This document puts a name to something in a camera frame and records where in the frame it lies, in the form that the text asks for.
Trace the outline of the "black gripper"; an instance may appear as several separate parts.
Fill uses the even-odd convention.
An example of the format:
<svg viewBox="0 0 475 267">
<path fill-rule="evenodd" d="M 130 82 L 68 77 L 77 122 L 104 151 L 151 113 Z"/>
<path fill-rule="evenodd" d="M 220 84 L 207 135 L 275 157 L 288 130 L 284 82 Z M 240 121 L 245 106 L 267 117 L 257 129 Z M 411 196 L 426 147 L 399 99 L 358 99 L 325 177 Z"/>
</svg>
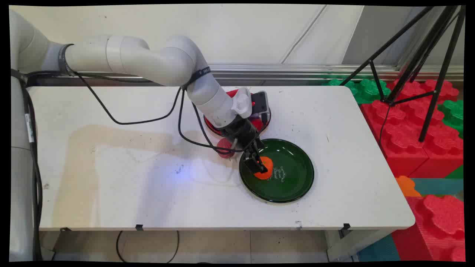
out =
<svg viewBox="0 0 475 267">
<path fill-rule="evenodd" d="M 260 130 L 249 119 L 236 118 L 232 123 L 222 128 L 222 136 L 230 146 L 222 144 L 222 157 L 231 157 L 237 152 L 243 153 L 243 164 L 253 173 L 264 174 L 267 167 L 260 158 L 260 152 L 265 147 L 260 140 Z"/>
</svg>

